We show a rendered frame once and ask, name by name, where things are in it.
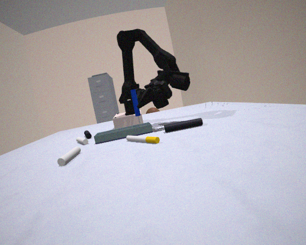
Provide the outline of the grey keyboard with white letter keys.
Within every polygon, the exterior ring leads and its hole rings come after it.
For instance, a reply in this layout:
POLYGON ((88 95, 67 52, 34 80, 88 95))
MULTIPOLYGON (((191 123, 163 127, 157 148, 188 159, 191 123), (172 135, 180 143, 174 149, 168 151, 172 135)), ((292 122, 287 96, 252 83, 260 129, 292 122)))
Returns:
POLYGON ((123 127, 119 129, 98 132, 94 135, 95 144, 109 142, 113 140, 125 139, 127 136, 138 136, 147 133, 152 133, 152 125, 149 122, 123 127))

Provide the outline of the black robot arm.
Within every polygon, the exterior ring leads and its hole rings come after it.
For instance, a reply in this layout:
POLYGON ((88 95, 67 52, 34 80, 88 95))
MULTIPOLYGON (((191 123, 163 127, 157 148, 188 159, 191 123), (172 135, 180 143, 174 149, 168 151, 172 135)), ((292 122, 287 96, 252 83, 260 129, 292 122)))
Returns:
MULTIPOLYGON (((117 34, 118 46, 122 50, 124 83, 122 86, 122 94, 119 98, 120 104, 124 103, 125 115, 135 114, 131 90, 139 88, 134 78, 133 67, 133 48, 135 42, 140 43, 152 54, 156 65, 163 69, 158 70, 158 77, 163 78, 172 88, 187 91, 190 85, 190 77, 188 72, 180 72, 176 64, 176 58, 169 52, 163 50, 156 42, 149 37, 144 30, 134 29, 128 31, 120 31, 117 34), (128 100, 130 99, 130 100, 128 100)), ((159 97, 159 101, 153 102, 157 109, 163 108, 169 104, 168 99, 163 99, 164 94, 159 97)))

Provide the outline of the black cylinder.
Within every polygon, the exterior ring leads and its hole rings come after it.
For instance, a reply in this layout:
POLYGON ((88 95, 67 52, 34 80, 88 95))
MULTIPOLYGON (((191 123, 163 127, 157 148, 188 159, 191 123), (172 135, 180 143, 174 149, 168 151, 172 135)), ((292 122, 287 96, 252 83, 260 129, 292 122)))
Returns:
POLYGON ((197 126, 202 126, 202 125, 203 125, 202 118, 197 118, 197 119, 164 125, 164 128, 165 128, 165 132, 167 133, 167 132, 192 128, 192 127, 197 127, 197 126))
POLYGON ((85 134, 85 136, 86 136, 87 139, 90 139, 90 138, 91 138, 91 133, 90 133, 88 130, 86 130, 86 131, 84 132, 84 134, 85 134))

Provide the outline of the blue stylus with grey tip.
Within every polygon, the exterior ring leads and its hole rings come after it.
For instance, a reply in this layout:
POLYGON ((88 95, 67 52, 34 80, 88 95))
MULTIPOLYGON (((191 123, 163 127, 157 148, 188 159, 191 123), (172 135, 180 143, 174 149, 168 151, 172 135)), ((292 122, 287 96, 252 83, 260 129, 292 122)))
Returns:
POLYGON ((139 123, 140 123, 140 120, 139 120, 140 110, 139 110, 138 107, 137 107, 137 105, 138 105, 138 100, 137 100, 137 96, 136 96, 136 91, 135 91, 135 89, 134 89, 134 90, 131 90, 131 97, 132 97, 132 101, 133 101, 135 116, 138 117, 138 121, 139 121, 139 123))

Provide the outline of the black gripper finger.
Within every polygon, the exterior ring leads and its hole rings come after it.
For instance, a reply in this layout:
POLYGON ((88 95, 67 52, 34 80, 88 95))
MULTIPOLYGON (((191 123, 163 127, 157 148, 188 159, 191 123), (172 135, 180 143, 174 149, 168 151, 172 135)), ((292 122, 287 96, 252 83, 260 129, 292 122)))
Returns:
POLYGON ((153 91, 152 88, 146 88, 145 92, 143 93, 137 107, 140 109, 141 107, 145 106, 146 104, 150 102, 157 102, 160 99, 156 95, 156 93, 153 91))
POLYGON ((137 100, 138 100, 138 102, 139 102, 140 99, 141 99, 141 97, 142 97, 142 95, 143 95, 143 93, 142 93, 141 90, 137 91, 136 93, 137 93, 137 100))

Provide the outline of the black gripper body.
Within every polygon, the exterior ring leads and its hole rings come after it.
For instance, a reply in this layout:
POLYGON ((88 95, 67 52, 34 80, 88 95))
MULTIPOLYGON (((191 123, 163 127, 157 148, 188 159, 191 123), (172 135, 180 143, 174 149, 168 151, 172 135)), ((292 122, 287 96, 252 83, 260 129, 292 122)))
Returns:
MULTIPOLYGON (((151 82, 148 85, 145 85, 144 88, 152 88, 153 91, 156 93, 156 95, 159 97, 161 97, 162 95, 160 93, 164 94, 163 99, 169 99, 172 96, 172 91, 170 89, 170 87, 168 86, 167 82, 161 78, 161 77, 156 77, 155 79, 151 79, 151 82)), ((139 91, 141 90, 142 93, 145 92, 145 89, 140 89, 137 88, 135 89, 135 91, 139 91)))

